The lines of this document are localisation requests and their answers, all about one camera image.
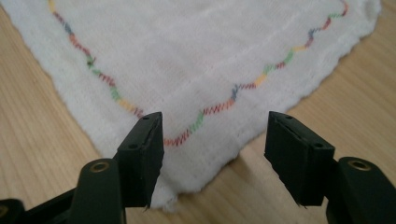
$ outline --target metal screw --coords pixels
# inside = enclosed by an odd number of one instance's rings
[[[90,171],[93,173],[99,173],[99,172],[107,170],[108,167],[110,167],[110,164],[108,164],[108,162],[99,161],[96,164],[91,166]]]
[[[360,170],[360,171],[370,171],[371,166],[364,161],[348,161],[347,162],[353,168]]]

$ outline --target white cloth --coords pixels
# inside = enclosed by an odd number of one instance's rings
[[[183,141],[165,140],[154,207],[199,191],[265,130],[269,110],[317,88],[380,11],[379,0],[0,3],[104,157],[135,112],[163,112],[164,137]]]

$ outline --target multicolored thread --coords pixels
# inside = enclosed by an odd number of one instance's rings
[[[64,30],[68,33],[69,35],[69,40],[72,43],[72,45],[76,48],[79,49],[80,51],[82,51],[85,56],[86,56],[86,60],[87,60],[87,65],[89,70],[96,75],[97,77],[99,77],[99,79],[101,79],[103,82],[105,82],[109,89],[110,89],[110,94],[111,94],[111,98],[117,103],[119,104],[121,107],[123,107],[124,109],[126,109],[127,111],[133,113],[135,116],[137,116],[138,118],[142,118],[144,116],[143,113],[143,109],[139,108],[138,106],[129,103],[127,100],[125,100],[119,93],[119,90],[116,86],[116,82],[114,80],[113,77],[109,76],[109,75],[105,75],[104,73],[101,72],[101,70],[97,69],[94,66],[95,63],[95,57],[92,57],[90,51],[85,48],[84,46],[82,46],[78,40],[76,39],[75,34],[73,33],[70,25],[64,20],[64,18],[55,10],[55,5],[53,0],[48,0],[49,1],[49,10],[50,12],[55,16],[55,18],[58,20],[58,22],[61,23],[61,25],[64,27]],[[179,134],[176,138],[164,138],[163,139],[163,144],[165,146],[168,147],[179,147],[181,146],[185,141],[187,141],[187,139],[194,134],[195,132],[197,132],[204,123],[204,119],[206,116],[210,116],[210,115],[216,115],[218,113],[220,113],[221,111],[224,110],[228,110],[230,109],[236,99],[237,99],[237,95],[240,91],[244,91],[244,90],[254,90],[257,89],[266,79],[266,77],[268,76],[268,74],[270,74],[271,72],[275,71],[275,70],[279,70],[284,68],[286,65],[288,65],[296,52],[302,51],[302,50],[306,50],[309,49],[309,47],[312,45],[312,43],[314,42],[314,34],[320,31],[324,31],[326,30],[330,24],[332,23],[332,19],[336,19],[336,18],[342,18],[345,17],[345,15],[348,12],[348,4],[345,0],[340,0],[343,5],[344,5],[344,10],[342,13],[332,13],[327,17],[327,20],[325,21],[325,23],[319,27],[319,28],[314,28],[309,30],[308,32],[308,40],[306,41],[306,43],[302,46],[296,46],[290,49],[288,55],[286,56],[285,59],[283,59],[281,62],[276,63],[276,64],[267,64],[264,66],[262,73],[251,83],[247,83],[247,84],[235,84],[232,88],[232,94],[231,97],[229,99],[227,99],[225,102],[223,103],[219,103],[216,105],[212,105],[212,106],[208,106],[205,107],[204,109],[202,109],[197,116],[196,121],[191,124],[183,133]]]

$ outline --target clamp jaw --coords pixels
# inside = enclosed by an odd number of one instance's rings
[[[321,206],[329,223],[396,223],[396,190],[369,161],[335,148],[292,116],[270,112],[264,156],[294,201]]]
[[[163,165],[163,115],[141,118],[113,159],[91,161],[78,185],[25,211],[21,201],[0,201],[0,224],[126,223],[125,207],[150,207]]]

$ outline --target wood grain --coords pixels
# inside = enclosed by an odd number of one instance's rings
[[[289,114],[335,145],[335,158],[372,161],[395,185],[396,2],[382,5],[375,31]],[[29,209],[73,188],[99,155],[2,8],[0,94],[0,198]],[[325,205],[294,203],[264,143],[262,134],[200,193],[181,195],[174,214],[128,209],[129,223],[326,223]]]

